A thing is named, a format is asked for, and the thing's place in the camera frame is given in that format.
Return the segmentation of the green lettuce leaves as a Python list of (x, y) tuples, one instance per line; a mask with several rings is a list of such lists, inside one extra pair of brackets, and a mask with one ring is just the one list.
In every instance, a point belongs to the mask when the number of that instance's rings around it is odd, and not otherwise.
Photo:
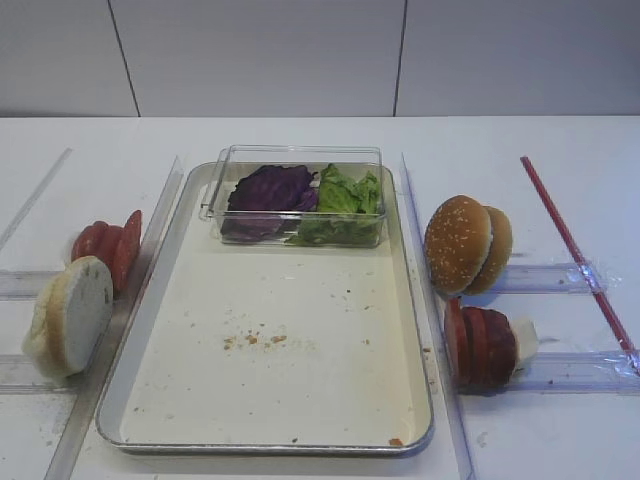
[(318, 187), (316, 212), (321, 216), (317, 220), (306, 216), (286, 243), (374, 246), (380, 230), (380, 221), (375, 218), (380, 196), (381, 184), (373, 173), (355, 181), (329, 164), (321, 171)]

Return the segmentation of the dark red meat patties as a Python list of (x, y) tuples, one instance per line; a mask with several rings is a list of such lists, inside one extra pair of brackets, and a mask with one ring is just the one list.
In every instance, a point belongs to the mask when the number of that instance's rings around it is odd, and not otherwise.
[(462, 316), (470, 348), (469, 384), (476, 388), (506, 385), (515, 370), (517, 345), (507, 317), (493, 309), (464, 307)]

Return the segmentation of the left tomato slice stack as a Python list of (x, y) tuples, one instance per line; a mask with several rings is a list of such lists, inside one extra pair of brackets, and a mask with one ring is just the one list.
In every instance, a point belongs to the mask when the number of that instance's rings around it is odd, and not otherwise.
[(71, 260), (86, 256), (96, 256), (108, 267), (111, 266), (123, 228), (96, 221), (87, 226), (75, 240), (71, 250)]

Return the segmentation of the purple cabbage leaf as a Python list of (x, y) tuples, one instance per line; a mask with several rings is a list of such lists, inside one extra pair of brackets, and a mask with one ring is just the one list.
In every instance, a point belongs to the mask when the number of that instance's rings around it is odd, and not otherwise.
[[(232, 212), (306, 212), (314, 211), (318, 194), (311, 187), (314, 175), (306, 166), (263, 165), (241, 179), (230, 194), (228, 210)], [(257, 242), (275, 235), (284, 225), (280, 217), (234, 215), (221, 227), (224, 239)]]

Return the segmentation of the clear plastic container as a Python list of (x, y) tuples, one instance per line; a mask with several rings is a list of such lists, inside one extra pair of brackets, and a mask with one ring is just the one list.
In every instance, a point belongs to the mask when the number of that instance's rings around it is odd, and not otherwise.
[[(359, 181), (367, 172), (373, 173), (381, 184), (381, 196), (378, 202), (379, 213), (375, 216), (380, 221), (379, 236), (376, 246), (380, 241), (383, 220), (386, 216), (384, 206), (384, 187), (381, 152), (374, 147), (337, 147), (337, 146), (285, 146), (285, 145), (233, 145), (224, 150), (219, 160), (214, 166), (211, 180), (203, 196), (200, 217), (212, 224), (211, 231), (213, 237), (228, 244), (287, 244), (286, 240), (296, 234), (302, 220), (309, 216), (317, 220), (321, 213), (314, 211), (306, 212), (250, 212), (228, 210), (230, 194), (235, 190), (237, 183), (249, 176), (263, 165), (275, 165), (283, 167), (306, 166), (310, 173), (314, 175), (311, 187), (318, 194), (318, 187), (321, 180), (321, 171), (329, 164), (338, 167), (341, 173)], [(281, 229), (273, 236), (257, 242), (238, 242), (223, 238), (221, 227), (224, 220), (234, 215), (261, 215), (267, 217), (280, 217), (285, 220)], [(326, 244), (319, 246), (304, 247), (360, 247)]]

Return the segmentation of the sesame bun top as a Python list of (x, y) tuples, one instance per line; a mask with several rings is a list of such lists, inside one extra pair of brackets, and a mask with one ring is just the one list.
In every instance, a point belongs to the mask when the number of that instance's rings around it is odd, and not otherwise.
[(463, 292), (479, 274), (491, 245), (488, 211), (475, 199), (456, 195), (432, 215), (425, 232), (425, 254), (436, 290)]

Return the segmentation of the metal baking tray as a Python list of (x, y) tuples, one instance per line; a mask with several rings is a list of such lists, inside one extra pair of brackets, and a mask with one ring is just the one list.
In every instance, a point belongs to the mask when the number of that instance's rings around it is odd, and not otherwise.
[(374, 249), (232, 246), (188, 177), (96, 415), (169, 454), (403, 455), (433, 413), (398, 207)]

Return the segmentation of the plain bun behind sesame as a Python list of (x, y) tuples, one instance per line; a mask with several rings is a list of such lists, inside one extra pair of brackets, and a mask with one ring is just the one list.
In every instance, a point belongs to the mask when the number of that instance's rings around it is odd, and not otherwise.
[(489, 290), (502, 274), (512, 253), (513, 236), (509, 218), (497, 208), (486, 206), (485, 209), (491, 220), (492, 240), (479, 274), (465, 290), (469, 295)]

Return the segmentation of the clear upper right holder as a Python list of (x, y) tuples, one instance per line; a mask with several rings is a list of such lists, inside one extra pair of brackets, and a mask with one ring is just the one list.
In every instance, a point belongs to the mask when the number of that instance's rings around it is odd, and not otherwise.
[(491, 292), (513, 294), (589, 294), (606, 292), (608, 280), (589, 262), (509, 264)]

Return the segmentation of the clear holder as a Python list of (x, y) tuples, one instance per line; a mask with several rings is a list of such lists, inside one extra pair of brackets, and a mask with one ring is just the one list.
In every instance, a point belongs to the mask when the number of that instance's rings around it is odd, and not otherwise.
[(46, 378), (24, 355), (1, 356), (1, 395), (74, 393), (76, 389), (74, 381)]
[(539, 353), (508, 387), (531, 392), (638, 394), (639, 354)]
[(509, 264), (491, 292), (513, 294), (589, 294), (606, 292), (608, 280), (589, 262)]
[(0, 273), (0, 299), (2, 301), (34, 299), (58, 274), (59, 271), (2, 270)]

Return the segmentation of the clear upper left holder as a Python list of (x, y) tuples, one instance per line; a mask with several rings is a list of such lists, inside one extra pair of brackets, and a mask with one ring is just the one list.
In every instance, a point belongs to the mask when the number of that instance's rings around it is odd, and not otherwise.
[(0, 299), (2, 301), (34, 299), (58, 274), (59, 271), (2, 270), (0, 273)]

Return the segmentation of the clear lower left holder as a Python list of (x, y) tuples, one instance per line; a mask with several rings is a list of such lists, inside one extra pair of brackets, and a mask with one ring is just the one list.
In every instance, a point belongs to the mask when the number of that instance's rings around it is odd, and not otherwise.
[(74, 393), (76, 389), (74, 381), (46, 378), (24, 355), (1, 356), (1, 395)]

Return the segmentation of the clear rail right of tray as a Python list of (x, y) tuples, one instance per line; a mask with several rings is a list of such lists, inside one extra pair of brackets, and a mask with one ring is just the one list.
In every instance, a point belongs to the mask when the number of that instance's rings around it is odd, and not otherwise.
[(446, 407), (449, 429), (453, 442), (453, 450), (457, 461), (459, 479), (475, 479), (476, 475), (469, 451), (468, 441), (463, 425), (458, 396), (454, 389), (451, 375), (451, 367), (446, 349), (446, 336), (441, 325), (441, 311), (438, 297), (434, 293), (427, 269), (423, 231), (420, 228), (419, 216), (416, 210), (416, 200), (413, 193), (409, 171), (406, 165), (404, 153), (401, 153), (400, 178), (402, 190), (405, 195), (405, 205), (408, 216), (409, 231), (416, 257), (416, 264), (420, 276), (425, 301), (428, 324), (433, 342), (432, 353), (435, 355), (435, 364), (440, 391), (443, 395)]

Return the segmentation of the clear rail of tray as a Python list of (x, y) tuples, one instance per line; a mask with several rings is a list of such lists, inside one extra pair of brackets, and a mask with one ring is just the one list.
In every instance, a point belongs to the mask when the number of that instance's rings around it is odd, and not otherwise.
[(181, 159), (176, 157), (149, 220), (128, 286), (115, 303), (112, 319), (100, 337), (91, 364), (77, 389), (74, 406), (44, 476), (45, 480), (69, 479), (72, 475), (111, 365), (155, 266), (183, 176)]
[(468, 441), (463, 425), (458, 396), (454, 389), (451, 375), (451, 367), (446, 349), (446, 336), (441, 325), (441, 311), (438, 297), (434, 293), (427, 269), (423, 231), (420, 228), (419, 216), (416, 210), (416, 200), (413, 193), (409, 171), (406, 165), (404, 153), (401, 153), (400, 178), (402, 190), (405, 195), (405, 205), (408, 216), (409, 231), (416, 257), (416, 264), (420, 276), (425, 301), (428, 324), (433, 342), (432, 353), (435, 355), (435, 364), (440, 391), (443, 395), (446, 407), (449, 429), (453, 442), (453, 450), (457, 461), (459, 479), (475, 479), (476, 475), (469, 451)]

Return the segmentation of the clear rail left of tray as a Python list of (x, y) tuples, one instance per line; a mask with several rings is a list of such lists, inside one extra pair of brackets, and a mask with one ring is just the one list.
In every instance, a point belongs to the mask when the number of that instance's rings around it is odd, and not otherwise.
[(45, 480), (69, 479), (72, 475), (111, 365), (155, 266), (183, 176), (181, 159), (176, 157), (149, 220), (128, 286), (115, 303), (112, 319), (100, 337), (91, 364), (77, 389), (74, 406), (44, 476)]

